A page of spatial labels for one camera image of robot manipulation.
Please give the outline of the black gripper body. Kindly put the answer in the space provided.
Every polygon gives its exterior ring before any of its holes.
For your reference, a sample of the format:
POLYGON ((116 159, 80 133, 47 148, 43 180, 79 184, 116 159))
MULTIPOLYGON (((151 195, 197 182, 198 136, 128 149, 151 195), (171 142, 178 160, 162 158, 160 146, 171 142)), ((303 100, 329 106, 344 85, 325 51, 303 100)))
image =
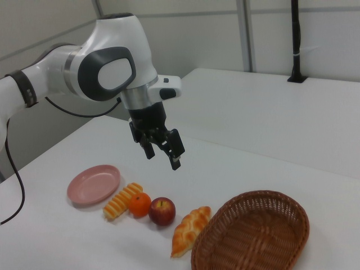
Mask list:
POLYGON ((132 132, 146 132, 151 130, 167 131, 165 120, 167 118, 162 102, 157 102, 143 109, 129 110, 132 132))

